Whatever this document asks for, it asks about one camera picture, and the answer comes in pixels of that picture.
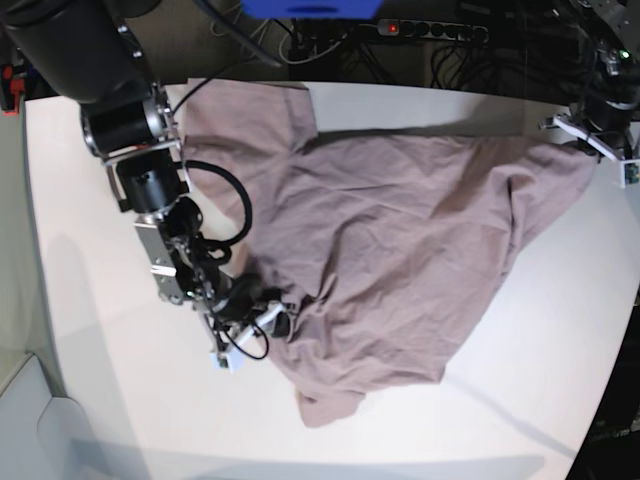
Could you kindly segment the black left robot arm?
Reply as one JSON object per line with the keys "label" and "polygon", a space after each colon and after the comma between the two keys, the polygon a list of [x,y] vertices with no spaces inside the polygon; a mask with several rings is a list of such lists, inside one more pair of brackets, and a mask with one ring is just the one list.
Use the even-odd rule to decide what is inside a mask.
{"label": "black left robot arm", "polygon": [[639,0],[554,6],[587,43],[586,80],[573,115],[590,131],[627,130],[639,109]]}

